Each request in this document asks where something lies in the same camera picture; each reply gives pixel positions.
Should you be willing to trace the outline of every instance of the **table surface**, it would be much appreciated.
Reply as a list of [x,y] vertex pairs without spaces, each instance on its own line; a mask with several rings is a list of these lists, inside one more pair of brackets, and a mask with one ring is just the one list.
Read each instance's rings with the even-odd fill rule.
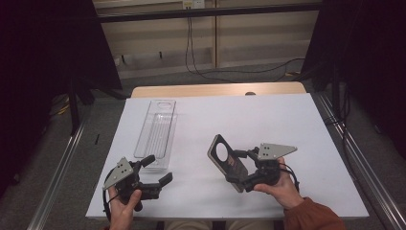
[[[207,97],[209,95],[204,92],[204,88],[214,96]],[[136,98],[126,102],[87,217],[105,219],[99,198],[102,178],[105,178],[121,157],[132,160],[136,145],[134,140],[141,133],[145,113],[149,102],[153,100],[147,89],[157,92],[155,95],[160,99],[164,95],[176,97],[174,99],[177,101],[179,116],[168,168],[168,172],[173,172],[173,181],[163,188],[159,199],[143,201],[144,209],[136,214],[138,218],[283,217],[281,206],[268,195],[257,192],[239,194],[225,181],[222,173],[207,157],[207,150],[217,133],[222,134],[233,149],[248,150],[259,145],[262,140],[298,147],[298,151],[285,159],[301,181],[303,196],[311,196],[324,203],[343,218],[368,216],[314,102],[300,83],[292,82],[151,86],[134,89],[132,97]],[[258,96],[240,96],[246,92],[255,92]],[[287,94],[267,95],[283,92]],[[217,112],[224,107],[227,109],[221,111],[226,112]],[[255,169],[252,165],[247,168],[250,173]],[[165,173],[141,171],[140,176],[144,183],[153,183]]]

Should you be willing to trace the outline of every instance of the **person's left hand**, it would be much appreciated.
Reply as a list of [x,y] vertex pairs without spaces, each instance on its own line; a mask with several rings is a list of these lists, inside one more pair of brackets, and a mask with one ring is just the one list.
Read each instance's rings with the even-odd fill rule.
[[[117,195],[116,189],[114,186],[108,189],[108,195],[110,198]],[[115,197],[110,201],[111,205],[111,224],[110,230],[129,230],[132,222],[132,212],[140,201],[141,190],[135,190],[132,193],[127,205],[124,205],[120,202],[118,197]]]

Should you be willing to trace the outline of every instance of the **wall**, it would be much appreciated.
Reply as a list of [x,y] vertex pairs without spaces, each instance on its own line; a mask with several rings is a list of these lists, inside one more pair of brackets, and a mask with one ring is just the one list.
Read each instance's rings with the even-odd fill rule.
[[[232,8],[308,2],[320,1],[206,0],[205,6]],[[182,1],[175,0],[94,0],[94,4],[98,14],[172,11],[183,7]],[[193,49],[197,56],[209,53],[210,58],[200,63],[206,64],[206,68],[303,58],[317,15],[317,11],[304,11],[193,18]],[[108,23],[102,27],[115,57],[159,52],[182,54],[188,42],[186,18]]]

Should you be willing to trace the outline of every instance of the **white table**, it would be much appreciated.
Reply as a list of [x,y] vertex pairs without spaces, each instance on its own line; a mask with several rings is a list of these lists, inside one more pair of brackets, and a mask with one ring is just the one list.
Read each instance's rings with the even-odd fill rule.
[[[168,172],[173,181],[160,198],[143,201],[139,219],[281,219],[281,206],[269,195],[239,194],[208,158],[216,134],[235,150],[261,142],[296,146],[285,157],[301,182],[302,196],[330,207],[339,217],[362,218],[368,212],[337,152],[317,108],[308,94],[171,98],[178,120]],[[107,173],[133,152],[147,108],[156,98],[127,100],[101,179],[87,217],[105,219],[102,183]],[[244,160],[250,173],[255,169]],[[141,172],[141,181],[154,183],[167,172]]]

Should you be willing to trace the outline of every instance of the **wall outlet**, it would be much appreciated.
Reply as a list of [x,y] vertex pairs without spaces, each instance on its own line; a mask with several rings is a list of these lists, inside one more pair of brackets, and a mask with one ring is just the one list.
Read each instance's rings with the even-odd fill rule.
[[204,0],[193,0],[194,9],[205,9]]
[[183,10],[193,9],[193,0],[183,0]]

